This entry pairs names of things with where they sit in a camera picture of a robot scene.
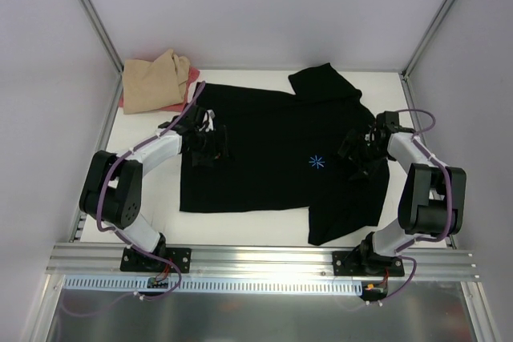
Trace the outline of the black t shirt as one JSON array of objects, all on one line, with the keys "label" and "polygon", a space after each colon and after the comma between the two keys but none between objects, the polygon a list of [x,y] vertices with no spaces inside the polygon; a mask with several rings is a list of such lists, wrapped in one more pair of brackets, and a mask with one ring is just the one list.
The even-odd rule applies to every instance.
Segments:
[{"label": "black t shirt", "polygon": [[362,93],[329,64],[289,76],[291,93],[209,83],[198,104],[225,127],[228,155],[211,166],[182,158],[180,210],[275,211],[305,207],[310,244],[319,246],[381,218],[390,180],[380,160],[368,175],[339,155],[374,116]]}]

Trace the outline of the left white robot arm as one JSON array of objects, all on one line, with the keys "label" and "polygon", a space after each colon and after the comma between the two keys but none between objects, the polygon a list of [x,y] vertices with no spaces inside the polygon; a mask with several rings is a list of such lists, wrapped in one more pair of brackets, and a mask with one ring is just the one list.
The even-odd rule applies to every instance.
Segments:
[{"label": "left white robot arm", "polygon": [[79,198],[79,210],[95,219],[97,229],[114,232],[149,271],[166,264],[167,248],[165,236],[140,214],[143,177],[182,154],[192,157],[194,167],[228,155],[228,132],[215,122],[214,111],[188,104],[135,146],[119,153],[97,151]]}]

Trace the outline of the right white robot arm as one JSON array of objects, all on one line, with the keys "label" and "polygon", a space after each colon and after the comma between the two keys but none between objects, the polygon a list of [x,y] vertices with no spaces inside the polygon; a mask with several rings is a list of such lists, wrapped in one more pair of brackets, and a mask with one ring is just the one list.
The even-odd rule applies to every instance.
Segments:
[{"label": "right white robot arm", "polygon": [[332,254],[336,276],[404,276],[402,252],[417,242],[436,243],[460,231],[467,174],[430,151],[420,131],[404,127],[398,111],[384,111],[365,133],[351,131],[338,154],[370,177],[382,160],[397,162],[406,173],[398,217],[372,231],[353,250]]}]

